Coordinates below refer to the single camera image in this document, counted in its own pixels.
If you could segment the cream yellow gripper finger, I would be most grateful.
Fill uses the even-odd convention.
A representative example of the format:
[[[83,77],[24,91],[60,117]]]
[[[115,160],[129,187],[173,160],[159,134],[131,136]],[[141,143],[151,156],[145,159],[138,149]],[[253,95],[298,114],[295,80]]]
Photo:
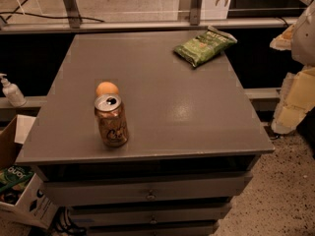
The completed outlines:
[[[292,132],[314,107],[315,67],[305,66],[297,74],[287,73],[271,124],[272,130],[281,135]]]

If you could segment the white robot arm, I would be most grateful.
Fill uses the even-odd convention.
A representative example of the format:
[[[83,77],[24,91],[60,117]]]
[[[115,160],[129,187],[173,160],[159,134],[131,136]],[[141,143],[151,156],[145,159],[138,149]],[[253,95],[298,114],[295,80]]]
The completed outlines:
[[[287,73],[280,92],[272,130],[288,134],[296,129],[306,114],[315,107],[315,1],[270,43],[277,50],[290,50],[294,61],[303,65],[296,75]]]

